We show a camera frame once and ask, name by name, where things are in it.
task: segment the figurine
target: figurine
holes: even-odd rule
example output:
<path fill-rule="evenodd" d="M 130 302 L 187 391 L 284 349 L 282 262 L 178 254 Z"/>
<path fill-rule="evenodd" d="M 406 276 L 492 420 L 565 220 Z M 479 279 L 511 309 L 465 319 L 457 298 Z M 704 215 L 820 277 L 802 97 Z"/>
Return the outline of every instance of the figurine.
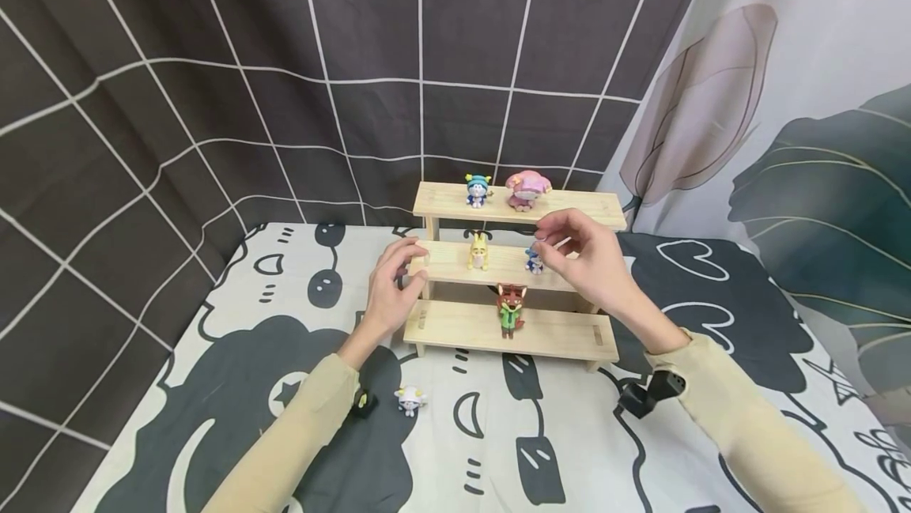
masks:
<path fill-rule="evenodd" d="M 500 329 L 503 332 L 503 338 L 512 339 L 513 332 L 521 329 L 525 322 L 520 317 L 522 313 L 522 300 L 525 299 L 525 292 L 528 290 L 523 285 L 503 285 L 497 284 L 497 308 L 500 313 Z"/>
<path fill-rule="evenodd" d="M 472 268 L 487 270 L 487 236 L 484 232 L 474 234 L 471 253 L 468 255 L 468 269 Z"/>
<path fill-rule="evenodd" d="M 472 175 L 468 173 L 465 176 L 465 180 L 468 182 L 468 198 L 466 203 L 470 204 L 473 209 L 480 209 L 484 206 L 484 201 L 490 195 L 493 195 L 493 189 L 487 188 L 487 183 L 490 183 L 490 175 L 485 177 L 484 175 Z"/>
<path fill-rule="evenodd" d="M 521 213 L 531 211 L 535 199 L 553 189 L 546 177 L 530 170 L 511 175 L 507 179 L 507 187 L 513 190 L 507 201 L 509 206 Z"/>
<path fill-rule="evenodd" d="M 395 392 L 399 399 L 399 410 L 404 410 L 404 416 L 414 418 L 414 411 L 427 404 L 427 395 L 418 387 L 399 387 Z"/>
<path fill-rule="evenodd" d="M 530 246 L 525 249 L 525 254 L 528 255 L 528 262 L 525 262 L 525 269 L 528 272 L 533 273 L 535 276 L 544 272 L 544 261 L 541 259 L 541 255 L 535 253 Z"/>

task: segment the shelf tier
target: shelf tier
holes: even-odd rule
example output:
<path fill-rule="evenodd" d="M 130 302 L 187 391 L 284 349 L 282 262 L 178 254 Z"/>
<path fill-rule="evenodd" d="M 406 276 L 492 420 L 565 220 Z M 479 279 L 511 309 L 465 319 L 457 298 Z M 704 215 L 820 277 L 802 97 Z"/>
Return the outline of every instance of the shelf tier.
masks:
<path fill-rule="evenodd" d="M 501 186 L 492 189 L 493 196 L 487 198 L 485 205 L 474 209 L 466 204 L 465 183 L 421 181 L 418 195 L 414 197 L 414 214 L 464 221 L 534 224 L 547 213 L 574 207 L 615 231 L 623 231 L 627 227 L 621 202 L 612 192 L 555 189 L 542 195 L 531 211 L 520 213 L 507 204 L 511 190 Z"/>
<path fill-rule="evenodd" d="M 526 285 L 533 290 L 555 290 L 558 292 L 575 292 L 559 274 L 547 268 L 534 275 L 525 269 L 528 257 L 521 246 L 499 246 L 487 244 L 487 270 L 468 269 L 468 255 L 471 254 L 471 241 L 462 243 L 444 243 L 440 241 L 418 241 L 427 249 L 426 256 L 411 260 L 408 274 L 415 275 L 421 270 L 427 271 L 431 281 L 453 281 L 456 284 Z"/>
<path fill-rule="evenodd" d="M 404 328 L 404 341 L 425 345 L 464 347 L 481 351 L 579 359 L 594 371 L 599 364 L 618 361 L 617 344 L 606 315 L 523 309 L 525 326 L 513 339 L 500 332 L 493 304 L 462 304 L 419 300 Z"/>

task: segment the blue figurine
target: blue figurine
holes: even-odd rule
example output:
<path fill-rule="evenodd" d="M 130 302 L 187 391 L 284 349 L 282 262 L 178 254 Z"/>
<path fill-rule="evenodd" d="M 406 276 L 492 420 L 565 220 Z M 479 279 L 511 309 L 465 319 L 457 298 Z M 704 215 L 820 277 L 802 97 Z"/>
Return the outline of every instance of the blue figurine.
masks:
<path fill-rule="evenodd" d="M 468 182 L 468 198 L 466 203 L 470 204 L 473 209 L 480 209 L 484 206 L 484 201 L 487 198 L 487 195 L 492 195 L 493 190 L 487 189 L 487 183 L 490 183 L 490 176 L 485 177 L 484 175 L 472 175 L 468 173 L 465 176 L 465 180 Z"/>
<path fill-rule="evenodd" d="M 534 275 L 544 272 L 544 261 L 541 259 L 541 255 L 535 253 L 530 246 L 525 249 L 525 254 L 528 255 L 528 262 L 525 262 L 525 269 L 528 272 Z"/>

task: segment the curtain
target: curtain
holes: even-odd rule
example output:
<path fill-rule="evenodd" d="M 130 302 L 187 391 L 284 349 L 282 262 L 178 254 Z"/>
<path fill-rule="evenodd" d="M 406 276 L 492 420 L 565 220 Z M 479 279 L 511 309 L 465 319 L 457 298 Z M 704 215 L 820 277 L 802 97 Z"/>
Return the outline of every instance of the curtain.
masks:
<path fill-rule="evenodd" d="M 906 4 L 696 0 L 600 188 L 757 254 L 911 455 Z"/>
<path fill-rule="evenodd" d="M 594 190 L 690 3 L 0 0 L 0 508 L 77 499 L 260 224 Z"/>

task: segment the grid backdrop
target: grid backdrop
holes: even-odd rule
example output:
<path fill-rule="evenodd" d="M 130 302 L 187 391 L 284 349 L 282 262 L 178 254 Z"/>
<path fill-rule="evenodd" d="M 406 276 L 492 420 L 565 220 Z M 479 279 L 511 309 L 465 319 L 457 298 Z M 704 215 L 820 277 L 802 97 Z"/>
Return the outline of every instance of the grid backdrop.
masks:
<path fill-rule="evenodd" d="M 0 0 L 0 511 L 66 511 L 244 233 L 593 190 L 690 0 Z"/>

